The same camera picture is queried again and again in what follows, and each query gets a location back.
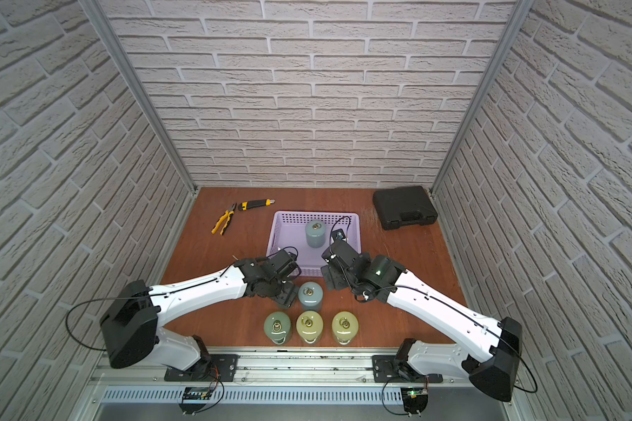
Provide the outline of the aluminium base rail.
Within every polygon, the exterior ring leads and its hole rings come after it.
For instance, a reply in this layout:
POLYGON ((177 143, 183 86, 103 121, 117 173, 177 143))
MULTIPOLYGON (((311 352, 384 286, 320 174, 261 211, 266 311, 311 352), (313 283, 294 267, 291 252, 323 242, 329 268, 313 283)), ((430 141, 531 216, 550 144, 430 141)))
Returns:
MULTIPOLYGON (((438 361, 456 355, 456 345, 429 345, 438 361)), ((170 382, 166 368, 139 363, 113 369, 103 359, 86 390, 90 403, 172 403, 186 387, 217 391, 213 405, 402 405, 403 388, 474 390, 468 378, 438 368, 416 382, 393 377, 393 348, 214 347, 217 375, 203 382, 170 382)))

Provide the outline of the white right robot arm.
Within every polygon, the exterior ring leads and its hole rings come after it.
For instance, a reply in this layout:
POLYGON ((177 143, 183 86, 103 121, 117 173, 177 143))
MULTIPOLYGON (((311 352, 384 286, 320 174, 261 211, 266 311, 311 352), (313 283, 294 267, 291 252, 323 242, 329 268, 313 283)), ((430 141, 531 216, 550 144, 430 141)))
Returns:
POLYGON ((385 255, 371 258, 337 240, 322 254, 321 273, 328 289, 350 289, 359 303, 375 300, 403 310, 452 339, 456 355, 438 361, 427 344, 406 339, 391 363, 393 377, 416 382, 444 368, 452 376, 466 376, 491 398, 509 402, 517 389, 522 357, 521 324, 511 317, 501 320, 471 310, 436 289, 385 255))

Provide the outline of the black plastic tool case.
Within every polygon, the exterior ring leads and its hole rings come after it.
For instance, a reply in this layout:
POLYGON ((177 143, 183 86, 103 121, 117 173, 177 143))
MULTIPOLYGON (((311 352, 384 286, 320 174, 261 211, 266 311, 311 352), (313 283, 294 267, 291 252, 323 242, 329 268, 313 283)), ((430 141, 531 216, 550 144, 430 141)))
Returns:
POLYGON ((428 193, 419 185, 380 189, 373 193, 372 202, 385 231, 403 226, 432 225, 438 219, 428 193))

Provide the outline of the aluminium corner frame post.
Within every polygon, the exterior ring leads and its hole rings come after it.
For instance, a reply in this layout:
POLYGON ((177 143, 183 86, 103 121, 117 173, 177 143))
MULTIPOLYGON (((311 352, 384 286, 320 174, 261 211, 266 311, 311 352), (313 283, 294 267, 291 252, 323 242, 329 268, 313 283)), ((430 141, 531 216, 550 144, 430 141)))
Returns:
POLYGON ((173 164, 176 172, 179 174, 187 191, 189 191, 189 193, 193 196, 196 196, 198 188, 186 169, 183 159, 177 151, 172 138, 170 138, 167 128, 165 124, 163 124, 156 107, 154 107, 149 93, 147 93, 147 90, 141 82, 136 69, 131 63, 128 53, 122 46, 119 36, 114 32, 110 19, 108 19, 105 14, 100 1, 82 0, 80 1, 80 5, 87 15, 91 25, 96 30, 100 40, 103 41, 108 54, 125 80, 128 89, 145 115, 147 122, 149 122, 150 126, 154 130, 157 139, 161 143, 168 158, 170 158, 171 163, 173 164))
POLYGON ((511 12, 511 15, 504 27, 503 33, 493 51, 493 55, 490 61, 487 63, 486 69, 481 77, 477 89, 475 90, 472 101, 469 104, 468 109, 465 112, 462 123, 460 124, 456 136, 450 145, 450 148, 442 162, 437 176, 430 188, 430 192, 435 194, 441 186, 444 178, 446 177, 451 163, 456 158, 456 153, 461 147, 461 144, 465 140, 470 125, 475 121, 480 108, 486 101, 487 94, 496 81, 498 73, 503 65, 503 62, 507 58, 509 51, 514 45, 515 39, 521 31, 521 27, 525 22, 533 4, 534 0, 521 0, 517 1, 511 12))

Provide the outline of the controller board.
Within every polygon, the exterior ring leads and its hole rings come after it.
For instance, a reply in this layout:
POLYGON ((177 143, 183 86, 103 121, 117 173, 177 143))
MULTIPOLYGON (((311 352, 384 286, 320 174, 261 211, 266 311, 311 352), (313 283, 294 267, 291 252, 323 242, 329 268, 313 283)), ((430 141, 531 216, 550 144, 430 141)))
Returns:
POLYGON ((179 407, 184 415, 195 415, 212 407, 217 400, 217 391, 209 387, 186 387, 179 407))
POLYGON ((403 388, 400 390, 403 409, 408 417, 421 414, 428 407, 428 391, 426 389, 403 388))

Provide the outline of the aluminium corner frame post right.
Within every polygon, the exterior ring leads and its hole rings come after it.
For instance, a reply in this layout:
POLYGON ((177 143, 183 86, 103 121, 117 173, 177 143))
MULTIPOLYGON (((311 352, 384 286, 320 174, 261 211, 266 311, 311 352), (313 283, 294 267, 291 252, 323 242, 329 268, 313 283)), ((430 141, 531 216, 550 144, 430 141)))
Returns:
POLYGON ((507 58, 509 51, 514 45, 515 39, 521 31, 521 27, 525 22, 533 4, 534 0, 521 0, 517 1, 511 12, 511 15, 504 27, 503 33, 493 51, 493 55, 490 61, 487 63, 486 69, 481 77, 477 89, 475 90, 472 101, 469 104, 468 109, 465 112, 462 123, 460 124, 456 136, 450 145, 450 148, 442 162, 437 176, 430 188, 430 192, 435 194, 441 186, 444 178, 446 177, 451 163, 456 158, 456 153, 461 147, 461 144, 465 140, 470 125, 475 121, 480 108, 486 101, 487 94, 496 81, 498 73, 503 65, 503 62, 507 58))

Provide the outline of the yellow black pliers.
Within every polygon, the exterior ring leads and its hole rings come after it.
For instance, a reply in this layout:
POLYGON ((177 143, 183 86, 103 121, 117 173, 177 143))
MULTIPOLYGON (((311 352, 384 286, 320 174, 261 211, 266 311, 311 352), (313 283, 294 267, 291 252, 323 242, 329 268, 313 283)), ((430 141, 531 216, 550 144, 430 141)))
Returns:
POLYGON ((235 210, 237 207, 237 203, 232 203, 231 206, 225 211, 225 213, 219 218, 214 228, 212 228, 212 234, 219 233, 219 235, 223 235, 228 228, 233 214, 235 214, 235 210))

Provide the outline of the yellow black utility knife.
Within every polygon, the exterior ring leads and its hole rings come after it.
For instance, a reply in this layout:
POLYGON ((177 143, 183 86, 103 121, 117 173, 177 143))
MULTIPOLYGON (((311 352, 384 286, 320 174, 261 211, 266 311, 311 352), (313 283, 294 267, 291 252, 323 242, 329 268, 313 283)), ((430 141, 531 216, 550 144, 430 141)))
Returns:
POLYGON ((247 202, 242 202, 239 204, 238 209, 240 211, 248 211, 248 210, 252 210, 252 209, 257 209, 257 208, 262 208, 265 206, 270 206, 273 205, 275 203, 274 199, 259 199, 259 200, 252 200, 252 201, 247 201, 247 202))

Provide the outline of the aluminium corner frame post left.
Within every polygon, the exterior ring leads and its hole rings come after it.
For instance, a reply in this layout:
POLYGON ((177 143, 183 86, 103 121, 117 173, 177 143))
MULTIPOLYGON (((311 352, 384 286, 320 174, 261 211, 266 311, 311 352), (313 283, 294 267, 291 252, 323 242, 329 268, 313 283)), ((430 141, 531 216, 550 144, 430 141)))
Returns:
POLYGON ((179 174, 187 191, 189 191, 189 193, 193 196, 196 196, 198 188, 186 169, 183 159, 177 151, 172 138, 170 138, 167 128, 165 124, 163 124, 156 107, 154 107, 149 93, 147 93, 147 90, 141 82, 136 69, 131 63, 128 53, 122 46, 119 36, 114 32, 110 19, 108 19, 105 14, 100 1, 82 0, 80 1, 80 5, 87 15, 91 25, 96 30, 100 40, 103 41, 108 54, 125 80, 128 89, 145 115, 147 122, 149 122, 150 126, 154 130, 157 139, 161 143, 168 158, 170 158, 171 163, 173 164, 176 172, 179 174))

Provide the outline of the left controller board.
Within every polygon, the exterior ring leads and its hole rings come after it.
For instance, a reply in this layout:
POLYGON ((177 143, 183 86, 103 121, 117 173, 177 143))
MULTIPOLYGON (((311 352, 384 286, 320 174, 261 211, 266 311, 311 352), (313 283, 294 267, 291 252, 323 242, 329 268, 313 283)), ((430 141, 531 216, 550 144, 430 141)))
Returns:
POLYGON ((212 407, 217 400, 217 391, 209 387, 186 387, 179 407, 184 415, 195 415, 212 407))

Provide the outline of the blue tea canister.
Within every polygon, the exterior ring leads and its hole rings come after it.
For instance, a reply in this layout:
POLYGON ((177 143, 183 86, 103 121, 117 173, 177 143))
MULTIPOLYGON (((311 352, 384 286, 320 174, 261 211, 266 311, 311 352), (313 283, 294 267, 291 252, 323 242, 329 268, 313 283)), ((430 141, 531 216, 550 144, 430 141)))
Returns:
POLYGON ((305 282, 299 287, 298 300, 304 312, 320 312, 323 299, 323 289, 317 282, 305 282))
POLYGON ((305 240, 312 248, 323 247, 326 243, 326 224, 319 219, 313 219, 305 225, 305 240))

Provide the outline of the yellow-green tea canister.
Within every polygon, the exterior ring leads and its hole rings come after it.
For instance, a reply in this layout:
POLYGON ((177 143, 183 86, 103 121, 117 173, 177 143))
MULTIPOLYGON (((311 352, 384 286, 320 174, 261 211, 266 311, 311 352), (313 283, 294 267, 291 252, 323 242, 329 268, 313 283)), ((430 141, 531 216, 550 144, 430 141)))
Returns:
POLYGON ((308 345, 316 344, 323 334, 324 322, 321 314, 314 310, 301 313, 296 320, 296 332, 308 345))
POLYGON ((351 343, 360 329, 357 317, 351 312, 338 312, 331 323, 335 341, 341 346, 351 343))

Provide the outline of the green tea canister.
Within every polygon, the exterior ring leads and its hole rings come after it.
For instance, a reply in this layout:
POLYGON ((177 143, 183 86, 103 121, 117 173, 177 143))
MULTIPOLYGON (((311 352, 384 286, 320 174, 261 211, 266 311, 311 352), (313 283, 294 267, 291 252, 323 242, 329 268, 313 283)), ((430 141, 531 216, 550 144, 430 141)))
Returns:
POLYGON ((272 312, 264 321, 263 331, 273 344, 283 346, 291 339, 291 319, 285 312, 272 312))

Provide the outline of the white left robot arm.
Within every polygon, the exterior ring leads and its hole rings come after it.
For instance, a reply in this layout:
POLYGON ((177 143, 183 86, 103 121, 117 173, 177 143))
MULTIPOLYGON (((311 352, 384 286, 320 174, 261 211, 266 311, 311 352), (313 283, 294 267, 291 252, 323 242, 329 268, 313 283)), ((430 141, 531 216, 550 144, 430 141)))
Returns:
POLYGON ((183 282, 153 287, 131 282, 108 300, 100 319, 102 350, 115 369, 145 361, 165 366, 170 382, 212 379, 217 371, 203 340, 174 333, 167 324, 216 303, 253 296, 289 308, 298 297, 293 281, 300 273, 297 249, 286 247, 183 282))

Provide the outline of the right controller board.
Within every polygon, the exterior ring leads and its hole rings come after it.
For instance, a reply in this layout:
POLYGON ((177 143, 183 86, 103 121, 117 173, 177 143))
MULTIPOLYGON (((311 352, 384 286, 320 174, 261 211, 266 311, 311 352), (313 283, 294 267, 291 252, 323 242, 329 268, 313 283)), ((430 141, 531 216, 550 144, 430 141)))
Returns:
POLYGON ((426 389, 403 388, 400 390, 403 409, 408 417, 421 414, 428 407, 428 391, 426 389))

